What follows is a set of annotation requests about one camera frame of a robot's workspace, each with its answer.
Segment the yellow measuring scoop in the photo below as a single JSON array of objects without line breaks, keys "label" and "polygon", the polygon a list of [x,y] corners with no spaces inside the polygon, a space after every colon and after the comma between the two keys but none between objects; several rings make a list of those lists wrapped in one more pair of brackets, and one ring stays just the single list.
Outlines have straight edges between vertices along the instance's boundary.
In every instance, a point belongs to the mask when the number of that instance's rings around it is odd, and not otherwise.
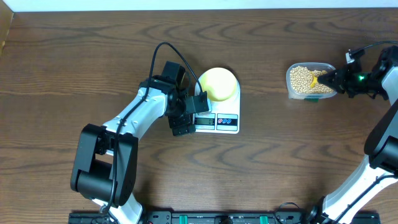
[{"label": "yellow measuring scoop", "polygon": [[310,74],[312,75],[312,82],[310,84],[310,88],[315,88],[316,86],[319,85],[318,77],[320,75],[323,75],[323,72],[319,71],[319,70],[314,70],[314,71],[311,71]]}]

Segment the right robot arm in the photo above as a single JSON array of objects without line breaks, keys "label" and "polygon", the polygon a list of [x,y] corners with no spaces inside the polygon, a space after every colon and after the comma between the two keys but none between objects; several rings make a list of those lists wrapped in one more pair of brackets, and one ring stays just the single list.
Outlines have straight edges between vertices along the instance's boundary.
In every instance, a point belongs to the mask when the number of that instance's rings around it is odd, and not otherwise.
[{"label": "right robot arm", "polygon": [[320,75],[317,82],[350,98],[364,94],[374,99],[380,95],[391,107],[369,134],[360,165],[320,200],[308,216],[308,223],[351,223],[374,196],[397,182],[397,44],[389,41],[368,73],[361,67],[364,53],[364,48],[350,50],[344,67]]}]

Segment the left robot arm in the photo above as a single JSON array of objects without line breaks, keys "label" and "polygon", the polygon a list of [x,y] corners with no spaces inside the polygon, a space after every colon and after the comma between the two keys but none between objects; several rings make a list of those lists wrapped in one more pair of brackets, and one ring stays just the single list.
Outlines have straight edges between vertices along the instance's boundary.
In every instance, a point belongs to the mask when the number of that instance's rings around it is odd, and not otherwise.
[{"label": "left robot arm", "polygon": [[139,223],[143,206],[133,195],[138,144],[150,126],[166,116],[175,136],[195,131],[193,114],[208,111],[207,93],[190,95],[182,86],[190,66],[166,62],[160,75],[140,83],[136,97],[101,126],[87,124],[80,133],[70,187],[100,205],[99,217]]}]

